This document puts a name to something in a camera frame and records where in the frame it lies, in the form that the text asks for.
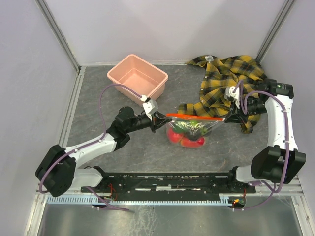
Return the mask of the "clear zip top bag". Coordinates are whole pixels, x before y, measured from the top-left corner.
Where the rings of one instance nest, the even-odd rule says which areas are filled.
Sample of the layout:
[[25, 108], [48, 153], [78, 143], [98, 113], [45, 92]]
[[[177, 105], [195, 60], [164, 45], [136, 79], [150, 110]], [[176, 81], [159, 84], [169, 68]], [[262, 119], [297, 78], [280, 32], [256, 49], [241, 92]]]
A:
[[205, 138], [205, 143], [206, 143], [207, 138], [210, 136], [210, 134], [216, 128], [224, 124], [224, 118], [201, 117], [201, 116], [192, 116], [192, 115], [184, 115], [184, 114], [167, 114], [166, 116], [172, 118], [172, 121], [166, 125], [166, 132], [168, 131], [169, 128], [173, 128], [172, 126], [173, 122], [181, 121], [181, 122], [187, 122], [189, 124], [190, 120], [199, 121], [200, 122], [199, 126], [198, 127], [189, 126], [190, 127], [189, 131], [200, 130], [204, 134], [203, 137]]

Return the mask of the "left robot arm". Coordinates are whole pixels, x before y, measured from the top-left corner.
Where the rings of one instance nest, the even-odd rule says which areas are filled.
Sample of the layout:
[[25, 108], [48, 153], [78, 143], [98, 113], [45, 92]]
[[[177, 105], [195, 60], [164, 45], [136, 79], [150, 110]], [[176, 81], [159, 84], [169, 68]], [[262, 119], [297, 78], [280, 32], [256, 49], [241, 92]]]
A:
[[156, 111], [151, 115], [142, 112], [135, 115], [131, 107], [122, 107], [111, 126], [101, 135], [72, 147], [52, 146], [35, 171], [40, 181], [40, 193], [61, 196], [71, 188], [93, 187], [99, 192], [109, 186], [108, 178], [98, 168], [82, 169], [79, 167], [90, 160], [107, 153], [112, 153], [130, 140], [130, 133], [145, 128], [155, 132], [172, 119]]

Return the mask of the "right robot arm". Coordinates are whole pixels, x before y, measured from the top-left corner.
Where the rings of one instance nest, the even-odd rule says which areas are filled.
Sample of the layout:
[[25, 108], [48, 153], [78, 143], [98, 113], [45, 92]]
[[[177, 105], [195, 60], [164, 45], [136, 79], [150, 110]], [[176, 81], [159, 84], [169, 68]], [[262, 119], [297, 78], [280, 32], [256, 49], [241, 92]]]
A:
[[251, 115], [266, 113], [267, 147], [253, 158], [250, 165], [234, 167], [234, 175], [225, 181], [226, 188], [238, 192], [244, 183], [264, 180], [279, 187], [289, 184], [306, 162], [306, 155], [298, 150], [293, 134], [293, 86], [265, 79], [247, 95], [243, 95], [244, 89], [242, 82], [225, 89], [224, 97], [231, 102], [231, 108], [224, 121], [246, 124]]

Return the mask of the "dark green fake avocado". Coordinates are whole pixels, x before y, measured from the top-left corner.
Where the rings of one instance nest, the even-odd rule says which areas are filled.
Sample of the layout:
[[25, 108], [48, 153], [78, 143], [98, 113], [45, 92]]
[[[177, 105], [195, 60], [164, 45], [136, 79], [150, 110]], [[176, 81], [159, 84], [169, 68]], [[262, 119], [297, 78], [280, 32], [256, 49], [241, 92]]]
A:
[[189, 131], [190, 127], [187, 122], [173, 122], [173, 131], [176, 133], [186, 133]]

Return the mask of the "green fake apple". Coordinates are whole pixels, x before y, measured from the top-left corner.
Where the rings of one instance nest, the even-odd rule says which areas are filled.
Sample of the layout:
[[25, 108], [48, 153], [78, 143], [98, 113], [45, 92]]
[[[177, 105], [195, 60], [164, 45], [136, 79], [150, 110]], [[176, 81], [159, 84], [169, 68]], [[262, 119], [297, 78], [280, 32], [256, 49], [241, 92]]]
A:
[[197, 120], [190, 120], [190, 121], [189, 121], [189, 125], [190, 125], [191, 127], [198, 127], [199, 124], [200, 124], [200, 122], [197, 121]]

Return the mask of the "dark fake plum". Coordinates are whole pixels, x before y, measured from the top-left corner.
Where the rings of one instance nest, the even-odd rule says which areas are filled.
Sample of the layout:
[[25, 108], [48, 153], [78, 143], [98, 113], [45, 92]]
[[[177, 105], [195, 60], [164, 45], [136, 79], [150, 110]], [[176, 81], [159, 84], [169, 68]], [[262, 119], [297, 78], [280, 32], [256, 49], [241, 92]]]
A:
[[187, 131], [185, 136], [191, 141], [197, 141], [199, 138], [203, 137], [203, 133], [200, 130], [197, 131]]

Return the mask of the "yellow plaid shirt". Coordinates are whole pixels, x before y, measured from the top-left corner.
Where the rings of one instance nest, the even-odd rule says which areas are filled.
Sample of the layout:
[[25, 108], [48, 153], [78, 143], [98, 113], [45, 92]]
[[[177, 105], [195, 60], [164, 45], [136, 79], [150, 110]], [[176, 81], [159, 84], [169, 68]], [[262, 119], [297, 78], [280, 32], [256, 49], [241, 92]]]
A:
[[205, 76], [200, 86], [199, 102], [179, 105], [178, 114], [183, 115], [224, 118], [231, 108], [231, 102], [224, 98], [227, 87], [243, 81], [243, 95], [246, 95], [267, 79], [259, 62], [246, 55], [224, 59], [204, 55], [190, 60], [189, 64], [204, 68]]

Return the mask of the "pink plastic bin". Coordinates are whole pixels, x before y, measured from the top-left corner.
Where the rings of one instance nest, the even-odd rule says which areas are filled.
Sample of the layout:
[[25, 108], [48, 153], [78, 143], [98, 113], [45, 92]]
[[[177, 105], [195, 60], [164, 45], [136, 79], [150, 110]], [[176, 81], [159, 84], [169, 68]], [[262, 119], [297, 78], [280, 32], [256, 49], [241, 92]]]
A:
[[107, 77], [117, 84], [123, 84], [139, 95], [157, 100], [164, 92], [168, 80], [166, 72], [144, 59], [130, 54], [115, 65]]

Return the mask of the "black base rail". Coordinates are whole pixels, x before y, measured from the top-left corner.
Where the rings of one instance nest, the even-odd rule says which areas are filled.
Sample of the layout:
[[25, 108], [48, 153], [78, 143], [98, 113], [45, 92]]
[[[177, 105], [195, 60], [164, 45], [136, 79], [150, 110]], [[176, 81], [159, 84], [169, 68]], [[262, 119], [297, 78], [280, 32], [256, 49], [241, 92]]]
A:
[[236, 181], [235, 172], [106, 173], [96, 193], [118, 201], [216, 201], [220, 194], [253, 194], [254, 187]]

